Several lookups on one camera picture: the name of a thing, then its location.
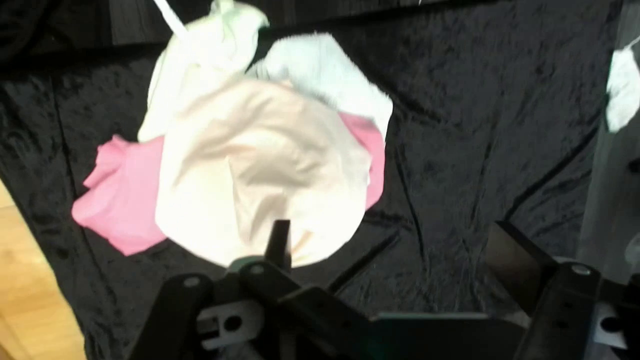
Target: white cloth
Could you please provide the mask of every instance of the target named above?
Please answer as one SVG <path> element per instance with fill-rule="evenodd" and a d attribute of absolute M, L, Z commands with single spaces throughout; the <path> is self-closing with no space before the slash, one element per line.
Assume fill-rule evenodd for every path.
<path fill-rule="evenodd" d="M 613 53 L 605 92 L 610 96 L 605 107 L 608 131 L 618 132 L 640 108 L 640 72 L 631 47 Z"/>
<path fill-rule="evenodd" d="M 258 30 L 268 24 L 258 9 L 222 0 L 208 16 L 182 26 L 164 0 L 155 4 L 175 35 L 153 69 L 139 143 L 161 136 L 193 99 L 242 75 L 255 54 Z"/>
<path fill-rule="evenodd" d="M 291 223 L 291 267 L 351 238 L 372 160 L 335 111 L 246 77 L 189 105 L 164 139 L 155 223 L 168 238 L 222 267 L 263 255 L 273 220 Z"/>
<path fill-rule="evenodd" d="M 277 41 L 247 75 L 262 81 L 290 83 L 298 92 L 319 99 L 339 113 L 372 118 L 382 136 L 385 136 L 393 111 L 391 100 L 368 83 L 329 35 Z"/>

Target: wooden floor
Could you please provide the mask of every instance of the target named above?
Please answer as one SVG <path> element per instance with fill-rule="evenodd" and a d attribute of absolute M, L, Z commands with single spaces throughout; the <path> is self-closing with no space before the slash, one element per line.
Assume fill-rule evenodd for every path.
<path fill-rule="evenodd" d="M 83 360 L 54 275 L 0 183 L 0 360 Z"/>

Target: pink fabric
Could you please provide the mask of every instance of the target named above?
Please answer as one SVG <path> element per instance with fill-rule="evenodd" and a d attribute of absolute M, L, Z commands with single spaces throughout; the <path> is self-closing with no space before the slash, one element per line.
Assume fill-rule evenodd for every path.
<path fill-rule="evenodd" d="M 370 169 L 370 185 L 366 190 L 366 208 L 372 208 L 383 190 L 383 141 L 376 124 L 368 118 L 351 117 L 351 114 L 339 114 L 345 129 L 351 132 L 351 136 L 366 149 L 366 152 L 372 156 L 372 169 Z"/>
<path fill-rule="evenodd" d="M 166 236 L 155 227 L 155 200 L 164 139 L 127 144 L 113 136 L 97 149 L 90 188 L 72 207 L 73 220 L 129 257 Z"/>

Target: black surface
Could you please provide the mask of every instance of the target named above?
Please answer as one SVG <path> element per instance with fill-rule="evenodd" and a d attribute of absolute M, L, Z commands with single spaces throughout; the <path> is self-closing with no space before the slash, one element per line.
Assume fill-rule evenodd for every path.
<path fill-rule="evenodd" d="M 513 0 L 333 33 L 396 103 L 385 188 L 350 244 L 291 277 L 328 285 L 397 236 L 339 279 L 339 299 L 366 314 L 510 312 L 480 267 L 488 227 L 510 215 L 545 252 L 575 252 L 618 9 Z M 95 147 L 113 132 L 134 139 L 153 61 L 139 53 L 1 75 L 0 177 L 79 320 L 87 359 L 124 359 L 166 279 L 219 277 L 169 243 L 124 259 L 70 220 Z"/>

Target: black velvet fabric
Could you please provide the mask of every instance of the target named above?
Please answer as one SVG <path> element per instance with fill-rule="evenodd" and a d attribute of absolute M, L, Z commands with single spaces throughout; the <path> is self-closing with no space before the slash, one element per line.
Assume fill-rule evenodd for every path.
<path fill-rule="evenodd" d="M 396 103 L 385 190 L 337 255 L 291 277 L 366 314 L 504 312 L 480 265 L 494 220 L 551 255 L 575 252 L 616 12 L 612 0 L 513 0 L 335 33 Z M 0 85 L 0 177 L 79 320 L 87 359 L 125 359 L 166 279 L 222 277 L 171 243 L 124 259 L 70 220 L 95 147 L 134 139 L 155 56 L 124 50 Z"/>

